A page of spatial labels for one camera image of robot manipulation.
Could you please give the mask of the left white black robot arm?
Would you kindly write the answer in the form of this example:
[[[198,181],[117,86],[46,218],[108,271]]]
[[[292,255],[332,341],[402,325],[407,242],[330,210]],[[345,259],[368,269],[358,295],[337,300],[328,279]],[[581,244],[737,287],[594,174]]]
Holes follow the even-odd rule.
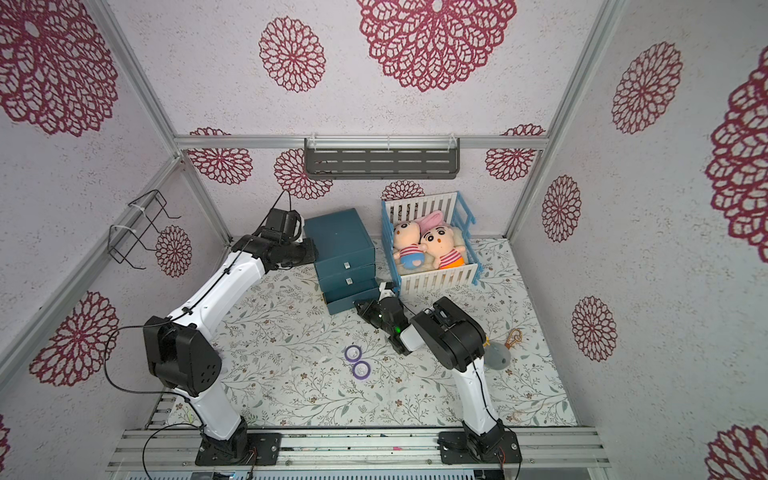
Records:
[[[272,208],[262,225],[241,237],[221,266],[183,305],[143,326],[150,374],[180,395],[201,422],[196,463],[233,465],[248,456],[248,426],[219,380],[220,354],[212,345],[225,315],[269,272],[312,264],[317,251],[295,210]]]

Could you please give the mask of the teal three-drawer cabinet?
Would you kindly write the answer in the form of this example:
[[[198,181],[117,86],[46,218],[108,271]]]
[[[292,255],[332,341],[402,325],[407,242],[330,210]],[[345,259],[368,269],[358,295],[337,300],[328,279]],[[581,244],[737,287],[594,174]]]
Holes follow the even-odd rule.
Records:
[[[305,232],[317,249],[314,267],[330,315],[378,297],[374,244],[356,209],[310,218]]]

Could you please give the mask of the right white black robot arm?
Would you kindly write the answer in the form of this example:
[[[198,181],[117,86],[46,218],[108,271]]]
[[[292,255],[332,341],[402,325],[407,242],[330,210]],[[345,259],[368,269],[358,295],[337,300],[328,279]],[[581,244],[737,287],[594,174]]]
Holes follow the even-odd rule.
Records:
[[[463,431],[442,432],[437,443],[447,464],[522,462],[516,434],[493,407],[484,371],[486,334],[480,324],[448,297],[408,318],[396,296],[354,303],[358,316],[384,331],[397,353],[428,348],[451,374],[462,408]]]

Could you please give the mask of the teal bottom drawer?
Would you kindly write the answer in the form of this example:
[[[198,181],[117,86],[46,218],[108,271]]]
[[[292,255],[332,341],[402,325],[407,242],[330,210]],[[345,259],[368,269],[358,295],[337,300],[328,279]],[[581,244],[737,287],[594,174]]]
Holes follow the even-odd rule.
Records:
[[[331,315],[354,309],[356,301],[377,299],[378,297],[379,286],[376,280],[364,280],[323,294],[326,307]]]

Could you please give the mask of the purple tape roll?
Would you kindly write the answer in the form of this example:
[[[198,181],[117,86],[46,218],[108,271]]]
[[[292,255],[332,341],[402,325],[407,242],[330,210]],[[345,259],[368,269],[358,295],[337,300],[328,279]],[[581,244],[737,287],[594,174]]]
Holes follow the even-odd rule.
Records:
[[[361,360],[362,350],[358,345],[350,345],[344,351],[344,358],[347,362],[357,363]]]
[[[352,366],[352,375],[357,380],[366,380],[371,375],[371,366],[366,361],[358,361]]]

